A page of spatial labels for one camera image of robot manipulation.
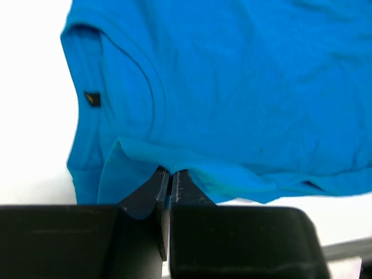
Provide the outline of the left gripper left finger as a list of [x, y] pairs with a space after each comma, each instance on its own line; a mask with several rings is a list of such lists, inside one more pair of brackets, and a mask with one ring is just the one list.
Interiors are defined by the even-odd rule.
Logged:
[[161, 278], [169, 173], [117, 205], [1, 207], [2, 278]]

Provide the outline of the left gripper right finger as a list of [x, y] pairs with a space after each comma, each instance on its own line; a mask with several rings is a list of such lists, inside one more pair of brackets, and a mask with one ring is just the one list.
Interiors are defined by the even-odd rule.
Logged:
[[218, 206], [187, 171], [173, 176], [172, 278], [329, 278], [315, 227], [301, 210]]

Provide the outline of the blue t shirt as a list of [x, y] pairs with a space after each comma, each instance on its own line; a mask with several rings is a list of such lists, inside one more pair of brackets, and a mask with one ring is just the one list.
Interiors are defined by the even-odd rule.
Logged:
[[370, 1], [73, 1], [77, 202], [158, 167], [214, 202], [371, 191]]

